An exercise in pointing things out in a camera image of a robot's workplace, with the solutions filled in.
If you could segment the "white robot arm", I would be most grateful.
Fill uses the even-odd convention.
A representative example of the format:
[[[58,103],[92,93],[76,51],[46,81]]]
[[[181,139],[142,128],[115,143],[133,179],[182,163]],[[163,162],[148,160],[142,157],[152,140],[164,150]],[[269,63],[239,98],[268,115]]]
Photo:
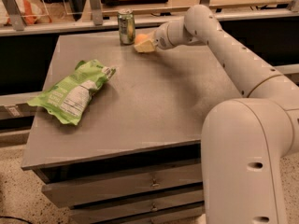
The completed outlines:
[[[135,50],[193,41],[209,47],[241,94],[216,105],[203,124],[206,224],[288,224],[280,160],[299,148],[299,88],[227,34],[204,5],[138,35]]]

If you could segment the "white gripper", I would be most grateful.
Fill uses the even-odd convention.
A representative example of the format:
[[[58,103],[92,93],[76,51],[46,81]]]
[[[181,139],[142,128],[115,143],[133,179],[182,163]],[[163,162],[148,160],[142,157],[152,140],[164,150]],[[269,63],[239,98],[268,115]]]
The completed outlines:
[[[139,53],[149,53],[156,50],[156,45],[159,49],[171,49],[172,44],[168,37],[168,23],[164,23],[159,26],[156,30],[153,30],[147,34],[146,40],[137,41],[134,48]]]

